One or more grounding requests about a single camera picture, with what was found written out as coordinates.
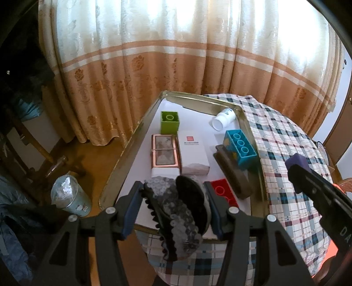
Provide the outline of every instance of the wooden cabinet door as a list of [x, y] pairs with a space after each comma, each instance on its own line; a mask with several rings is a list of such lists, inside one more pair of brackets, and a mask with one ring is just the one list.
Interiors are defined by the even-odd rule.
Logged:
[[338, 162], [352, 142], [352, 90], [351, 82], [348, 88], [345, 103], [341, 109], [334, 127], [324, 141], [324, 146], [328, 151], [334, 164]]

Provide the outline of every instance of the wooden floor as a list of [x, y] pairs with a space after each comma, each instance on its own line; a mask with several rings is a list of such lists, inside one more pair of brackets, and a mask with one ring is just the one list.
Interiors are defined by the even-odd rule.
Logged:
[[[89, 216], [95, 216], [101, 211], [98, 206], [100, 193], [122, 150], [119, 140], [115, 138], [106, 146], [93, 146], [90, 142], [79, 143], [74, 139], [56, 151], [55, 156], [66, 155], [70, 162], [81, 165], [87, 171], [84, 177], [78, 178], [78, 182], [93, 202]], [[129, 285], [152, 285], [156, 276], [155, 271], [148, 263], [134, 232], [127, 240], [119, 242], [119, 249]], [[92, 286], [99, 286], [94, 238], [89, 240], [89, 253]]]

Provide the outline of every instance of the chair leg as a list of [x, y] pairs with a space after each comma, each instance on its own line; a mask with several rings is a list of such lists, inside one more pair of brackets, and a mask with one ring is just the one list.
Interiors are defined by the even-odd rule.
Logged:
[[47, 159], [50, 163], [55, 164], [56, 162], [53, 156], [51, 156], [50, 153], [46, 151], [42, 145], [39, 144], [39, 142], [28, 131], [26, 126], [24, 126], [24, 124], [21, 122], [21, 120], [19, 120], [19, 118], [17, 118], [17, 116], [13, 113], [12, 109], [6, 105], [4, 106], [4, 109], [5, 109], [6, 115], [11, 120], [17, 132], [19, 134], [22, 134], [26, 138], [26, 140], [29, 143], [31, 143], [34, 146], [34, 148], [36, 148], [39, 151], [39, 153], [45, 157], [45, 159]]
[[48, 178], [52, 173], [54, 173], [57, 169], [61, 168], [62, 166], [67, 166], [70, 171], [77, 173], [79, 176], [84, 176], [86, 174], [86, 171], [84, 169], [77, 168], [76, 166], [69, 164], [67, 157], [63, 155], [57, 160], [57, 163], [50, 168], [50, 170], [46, 173], [45, 177]]
[[28, 168], [28, 166], [26, 165], [25, 162], [23, 162], [22, 158], [18, 155], [17, 151], [15, 150], [15, 148], [12, 146], [10, 140], [5, 136], [5, 140], [6, 140], [6, 146], [9, 148], [9, 150], [11, 151], [13, 157], [16, 159], [16, 161], [19, 163], [19, 165], [22, 167], [22, 169], [25, 171], [26, 176], [30, 179], [33, 178], [34, 173], [36, 172], [36, 170], [34, 168]]

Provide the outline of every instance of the white plastic bottle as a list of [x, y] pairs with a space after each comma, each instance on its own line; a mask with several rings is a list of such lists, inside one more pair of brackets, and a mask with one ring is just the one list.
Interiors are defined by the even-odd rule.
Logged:
[[213, 128], [216, 131], [221, 131], [226, 128], [233, 120], [236, 114], [231, 108], [225, 108], [212, 121]]

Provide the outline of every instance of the wall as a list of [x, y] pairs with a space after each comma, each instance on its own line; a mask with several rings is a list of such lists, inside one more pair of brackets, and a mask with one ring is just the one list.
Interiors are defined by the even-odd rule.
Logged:
[[[60, 139], [45, 111], [37, 118], [24, 122], [24, 125], [48, 152], [53, 149]], [[24, 145], [14, 128], [8, 133], [7, 138], [29, 168], [33, 167], [35, 170], [40, 168], [44, 162], [44, 157], [32, 144]]]
[[336, 164], [342, 179], [352, 178], [352, 144]]
[[334, 126], [340, 114], [342, 106], [344, 105], [348, 87], [350, 85], [351, 71], [352, 71], [352, 59], [346, 50], [345, 50], [345, 60], [347, 64], [345, 65], [345, 68], [342, 70], [340, 85], [336, 94], [335, 109], [333, 112], [328, 113], [328, 115], [325, 117], [323, 124], [321, 125], [321, 127], [313, 137], [314, 141], [320, 141], [322, 143], [325, 141], [326, 137], [329, 135], [332, 127]]

